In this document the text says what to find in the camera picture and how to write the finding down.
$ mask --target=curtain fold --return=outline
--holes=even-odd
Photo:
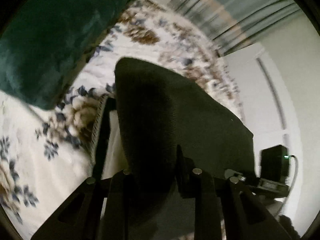
[[[169,6],[229,54],[302,13],[293,0],[171,0]]]

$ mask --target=cable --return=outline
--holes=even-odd
[[[299,170],[299,163],[298,163],[298,158],[295,156],[295,155],[289,155],[289,158],[294,158],[295,159],[295,168],[294,168],[294,176],[293,176],[293,180],[292,180],[292,183],[291,183],[291,186],[290,186],[290,189],[289,189],[289,192],[288,192],[288,196],[285,198],[284,202],[282,203],[282,205],[280,206],[278,212],[276,213],[275,217],[277,217],[280,212],[282,211],[284,205],[287,203],[287,200],[290,196],[290,193],[294,187],[294,184],[296,182],[296,179],[297,179],[297,175],[298,175],[298,170]]]

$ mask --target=bed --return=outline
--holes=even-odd
[[[193,80],[241,119],[237,86],[217,48],[170,9],[135,0],[54,110],[0,91],[0,202],[21,237],[30,239],[92,174],[92,124],[101,97],[116,96],[114,68],[121,57],[147,60]],[[111,131],[110,137],[120,136]],[[103,178],[115,172],[109,157],[114,149],[109,143]]]

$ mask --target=silver bolt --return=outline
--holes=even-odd
[[[199,168],[194,168],[194,169],[192,170],[192,172],[193,172],[194,174],[196,174],[196,175],[200,175],[200,174],[202,173],[202,170],[199,169]]]
[[[91,185],[94,184],[96,182],[96,179],[93,177],[87,178],[86,183]]]
[[[230,178],[230,181],[233,183],[233,184],[237,184],[239,182],[239,179],[237,177],[231,177]]]
[[[131,171],[129,169],[125,169],[125,170],[123,170],[123,173],[125,175],[130,175]]]

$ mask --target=green pillow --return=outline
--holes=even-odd
[[[48,110],[130,0],[27,0],[0,38],[0,90]]]

